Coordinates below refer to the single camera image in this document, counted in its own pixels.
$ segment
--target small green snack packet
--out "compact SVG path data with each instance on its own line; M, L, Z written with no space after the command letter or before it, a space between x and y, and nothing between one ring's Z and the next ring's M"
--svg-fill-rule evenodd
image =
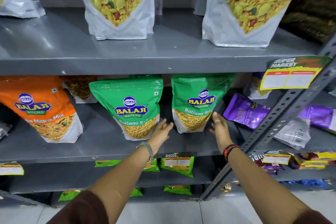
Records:
M82 190L80 190L80 189L63 191L61 196L59 197L58 201L73 200L80 192L82 192Z
M234 78L234 73L172 75L172 112L177 131L203 131L213 109L232 86Z
M147 162L143 172L160 172L157 158L153 158L151 162Z
M142 196L140 188L134 188L129 197L138 197L138 196Z
M190 191L190 185L165 186L163 191L192 196L192 193Z
M161 76L105 79L91 82L89 87L117 121L127 140L149 139L160 119Z
M176 171L188 177L193 177L194 157L191 154L166 154L161 158L159 167L170 171Z
M97 160L95 167L111 167L119 164L121 160Z

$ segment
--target tile floor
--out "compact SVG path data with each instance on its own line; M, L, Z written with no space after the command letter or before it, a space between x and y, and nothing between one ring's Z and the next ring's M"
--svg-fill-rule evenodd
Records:
M336 223L336 192L294 193L311 208ZM0 224L45 224L59 209L42 206L0 208ZM117 224L260 224L245 195L222 196L204 202L130 203Z

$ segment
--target wristwatch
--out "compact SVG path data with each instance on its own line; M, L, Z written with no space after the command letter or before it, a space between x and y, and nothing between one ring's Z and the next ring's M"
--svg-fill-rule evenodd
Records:
M148 162L151 162L153 160L153 158L154 158L152 147L148 143L146 143L146 142L139 143L139 145L136 148L138 148L139 146L146 147L146 149L148 150L148 153L149 153L149 160L148 160Z

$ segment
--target red thread bracelet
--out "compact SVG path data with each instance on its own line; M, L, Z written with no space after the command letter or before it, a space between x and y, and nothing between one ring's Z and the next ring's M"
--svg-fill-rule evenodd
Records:
M226 161L228 161L228 156L229 153L234 149L234 148L240 148L238 145L235 144L230 144L229 146L227 146L223 152L224 158Z

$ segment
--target shelf label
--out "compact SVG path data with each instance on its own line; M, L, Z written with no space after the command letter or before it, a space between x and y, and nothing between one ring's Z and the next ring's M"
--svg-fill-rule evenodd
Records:
M260 90L307 89L330 60L315 55L275 60L266 70Z
M23 167L17 162L0 163L0 175L24 175Z

